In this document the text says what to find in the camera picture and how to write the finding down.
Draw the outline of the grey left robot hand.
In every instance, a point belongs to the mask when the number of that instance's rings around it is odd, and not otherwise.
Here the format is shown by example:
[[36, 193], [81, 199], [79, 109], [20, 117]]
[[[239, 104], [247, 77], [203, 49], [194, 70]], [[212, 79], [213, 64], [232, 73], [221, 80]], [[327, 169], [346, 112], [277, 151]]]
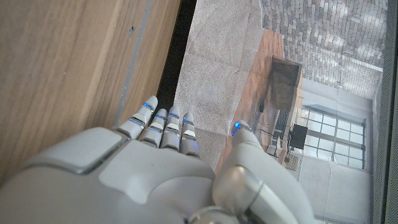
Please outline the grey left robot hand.
[[314, 223], [306, 193], [245, 121], [215, 172], [190, 113], [150, 96], [115, 129], [90, 128], [1, 186], [2, 223]]

